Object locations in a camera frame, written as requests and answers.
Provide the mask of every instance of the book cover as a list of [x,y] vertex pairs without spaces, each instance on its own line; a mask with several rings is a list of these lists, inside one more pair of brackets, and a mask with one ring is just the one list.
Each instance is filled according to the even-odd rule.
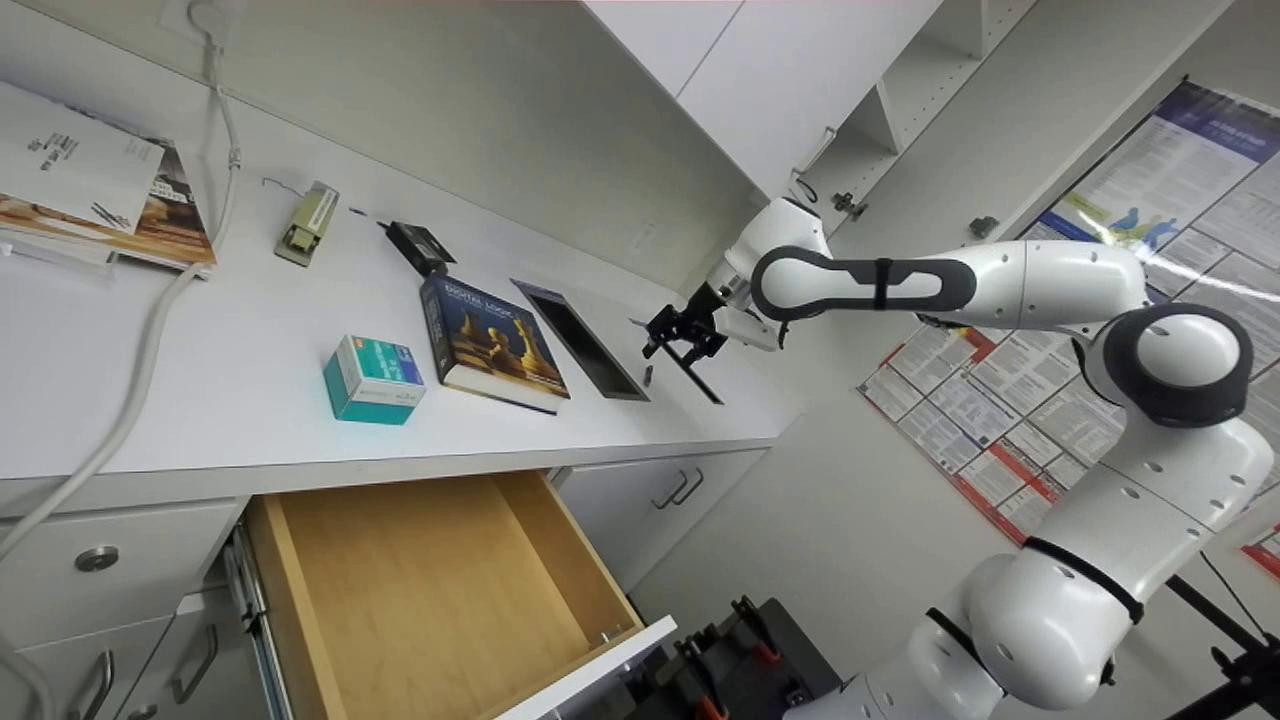
[[439,385],[541,412],[554,412],[566,402],[566,385],[527,310],[450,275],[425,279],[421,299]]
[[0,80],[0,191],[137,232],[163,150]]
[[210,268],[216,261],[174,150],[163,150],[160,175],[150,181],[137,232],[111,232],[14,196],[0,196],[0,238],[29,243],[87,243],[99,247],[103,261],[131,255],[163,268]]

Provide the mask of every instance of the teal box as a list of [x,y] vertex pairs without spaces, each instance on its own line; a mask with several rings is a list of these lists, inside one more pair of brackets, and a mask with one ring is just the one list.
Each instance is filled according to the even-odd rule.
[[405,426],[425,402],[425,377],[405,343],[343,335],[324,366],[328,408],[335,419]]

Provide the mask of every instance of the white wall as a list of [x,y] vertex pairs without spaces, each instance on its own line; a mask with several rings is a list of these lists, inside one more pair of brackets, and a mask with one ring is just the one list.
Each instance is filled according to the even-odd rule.
[[[201,48],[160,25],[169,0],[29,4],[194,77]],[[698,268],[757,206],[576,0],[242,0],[227,88],[659,283]]]
[[[1203,32],[1221,9],[1207,0],[1041,0],[882,175],[869,217],[836,238],[836,251],[952,247],[985,211],[1017,229],[1185,67],[1280,104],[1280,73],[1273,73],[1280,67],[1273,42],[1280,4],[1245,0]],[[739,591],[779,596],[840,673],[860,673],[895,649],[980,555],[1006,547],[891,426],[851,398],[855,381],[906,331],[912,321],[882,316],[797,330],[797,369],[814,369],[818,354],[840,366],[810,381],[828,385],[828,405],[798,415],[774,451],[639,583],[644,613],[677,613],[685,630],[698,630]],[[1215,543],[1222,572],[1267,630],[1280,630],[1280,583],[1245,564],[1234,543],[1277,515],[1280,496]],[[1203,570],[1185,576],[1228,606]],[[1179,599],[1157,596],[1121,655],[1121,689],[1067,718],[1167,718],[1221,683],[1207,645],[1222,640]]]

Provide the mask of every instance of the robotic arm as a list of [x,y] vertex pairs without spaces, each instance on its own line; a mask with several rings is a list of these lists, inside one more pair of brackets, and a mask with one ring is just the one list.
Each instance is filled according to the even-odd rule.
[[985,560],[955,609],[932,609],[891,661],[793,720],[974,720],[1004,691],[1035,708],[1091,702],[1150,591],[1273,473],[1267,441],[1234,419],[1247,331],[1211,310],[1145,310],[1145,273],[1124,247],[1017,239],[923,261],[833,261],[814,217],[774,201],[691,310],[708,316],[745,289],[783,325],[833,310],[986,330],[1100,325],[1091,342],[1077,335],[1080,369],[1095,398],[1129,412],[1121,445],[1019,552]]

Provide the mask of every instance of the white cabinet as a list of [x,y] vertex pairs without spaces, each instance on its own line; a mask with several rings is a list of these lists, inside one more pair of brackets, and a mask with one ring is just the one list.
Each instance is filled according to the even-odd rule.
[[748,0],[681,109],[779,196],[939,0]]
[[227,588],[184,596],[125,720],[266,720],[264,689]]
[[1023,21],[1035,0],[943,0],[919,37],[882,67],[876,88],[855,104],[803,181],[825,196],[818,217],[836,232],[848,211],[833,196],[863,206],[898,154],[936,122],[939,109],[970,80],[994,44]]
[[582,0],[598,25],[681,97],[745,0]]
[[939,0],[582,0],[766,196],[793,185]]
[[[46,680],[50,718],[111,720],[145,673],[169,619],[129,625],[95,637],[23,649],[20,655]],[[0,718],[34,720],[34,696],[0,669]]]
[[30,649],[171,618],[236,515],[240,505],[54,515],[0,564],[0,633]]
[[560,476],[560,499],[615,583],[634,588],[759,456],[764,451],[732,451],[566,470]]

